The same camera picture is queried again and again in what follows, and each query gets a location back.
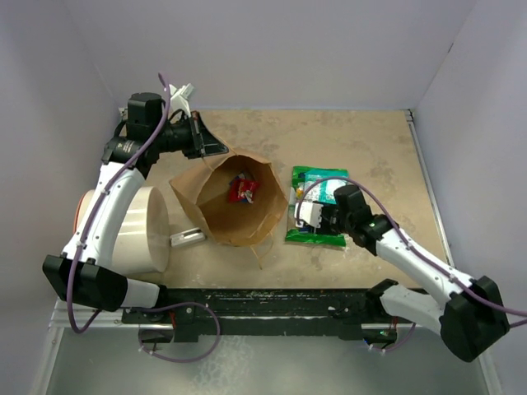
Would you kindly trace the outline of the green Chuba snack bag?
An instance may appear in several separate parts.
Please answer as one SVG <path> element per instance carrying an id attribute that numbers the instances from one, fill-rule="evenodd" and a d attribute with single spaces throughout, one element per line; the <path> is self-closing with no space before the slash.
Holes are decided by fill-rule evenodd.
<path id="1" fill-rule="evenodd" d="M 322 235 L 319 229 L 306 226 L 303 229 L 296 227 L 294 210 L 296 203 L 295 187 L 299 181 L 298 174 L 311 169 L 321 169 L 309 166 L 294 166 L 291 173 L 291 187 L 289 194 L 288 212 L 287 212 L 287 232 L 285 240 L 287 242 L 297 242 L 304 244 L 322 244 L 334 247 L 345 247 L 346 241 L 343 235 Z"/>

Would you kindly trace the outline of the blue Kettle chips bag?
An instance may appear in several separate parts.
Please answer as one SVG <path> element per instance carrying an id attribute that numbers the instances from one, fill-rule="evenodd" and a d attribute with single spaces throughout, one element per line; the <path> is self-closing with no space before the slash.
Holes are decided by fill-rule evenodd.
<path id="1" fill-rule="evenodd" d="M 296 203 L 295 203 L 294 212 L 296 212 L 297 210 L 298 201 L 302 198 L 304 194 L 304 186 L 305 186 L 305 173 L 300 172 L 298 176 L 299 176 L 299 181 L 297 183 L 297 186 L 295 187 Z M 305 227 L 305 222 L 303 220 L 296 221 L 296 227 L 299 229 L 303 229 Z"/>

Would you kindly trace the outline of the brown paper bag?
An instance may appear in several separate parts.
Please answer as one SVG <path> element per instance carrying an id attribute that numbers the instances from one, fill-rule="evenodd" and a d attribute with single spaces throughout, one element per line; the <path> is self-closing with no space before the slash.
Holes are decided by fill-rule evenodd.
<path id="1" fill-rule="evenodd" d="M 258 184 L 248 202 L 232 202 L 231 188 L 240 175 Z M 169 185 L 184 214 L 208 238 L 219 244 L 248 247 L 261 264 L 273 246 L 275 227 L 288 200 L 270 160 L 241 148 L 201 159 L 176 175 Z"/>

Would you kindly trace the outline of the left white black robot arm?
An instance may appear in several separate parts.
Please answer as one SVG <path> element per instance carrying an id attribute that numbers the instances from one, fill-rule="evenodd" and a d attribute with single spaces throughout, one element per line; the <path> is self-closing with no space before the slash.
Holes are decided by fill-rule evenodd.
<path id="1" fill-rule="evenodd" d="M 128 117 L 106 143 L 94 195 L 79 230 L 58 255 L 44 259 L 43 272 L 58 297 L 97 310 L 140 308 L 152 323 L 170 307 L 161 287 L 136 281 L 111 266 L 126 212 L 160 155 L 180 151 L 188 159 L 226 154 L 199 112 L 189 107 L 193 86 L 170 86 L 170 98 L 150 92 L 128 99 Z"/>

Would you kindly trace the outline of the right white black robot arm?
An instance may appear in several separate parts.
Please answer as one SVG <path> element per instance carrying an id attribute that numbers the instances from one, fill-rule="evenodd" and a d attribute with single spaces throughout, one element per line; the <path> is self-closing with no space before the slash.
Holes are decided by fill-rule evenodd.
<path id="1" fill-rule="evenodd" d="M 475 279 L 441 261 L 410 239 L 387 214 L 374 214 L 359 187 L 334 193 L 329 224 L 411 277 L 421 292 L 386 279 L 366 293 L 367 315 L 376 322 L 404 318 L 437 334 L 452 354 L 471 362 L 504 337 L 511 325 L 497 284 Z"/>

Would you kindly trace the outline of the red snack packet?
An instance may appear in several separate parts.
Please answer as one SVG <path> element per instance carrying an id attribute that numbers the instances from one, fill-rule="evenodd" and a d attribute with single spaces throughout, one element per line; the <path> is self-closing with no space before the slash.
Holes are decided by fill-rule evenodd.
<path id="1" fill-rule="evenodd" d="M 237 177 L 230 183 L 228 202 L 254 202 L 254 194 L 260 184 L 252 179 Z"/>

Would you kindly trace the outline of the teal snack packet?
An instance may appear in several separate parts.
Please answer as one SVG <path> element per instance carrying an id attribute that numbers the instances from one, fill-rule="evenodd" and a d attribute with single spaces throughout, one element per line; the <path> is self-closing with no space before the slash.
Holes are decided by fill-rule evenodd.
<path id="1" fill-rule="evenodd" d="M 304 187 L 308 188 L 319 179 L 329 177 L 348 177 L 346 170 L 311 169 L 305 172 Z M 324 204 L 335 204 L 334 191 L 346 184 L 340 179 L 331 179 L 315 185 L 306 196 L 308 202 L 321 202 Z"/>

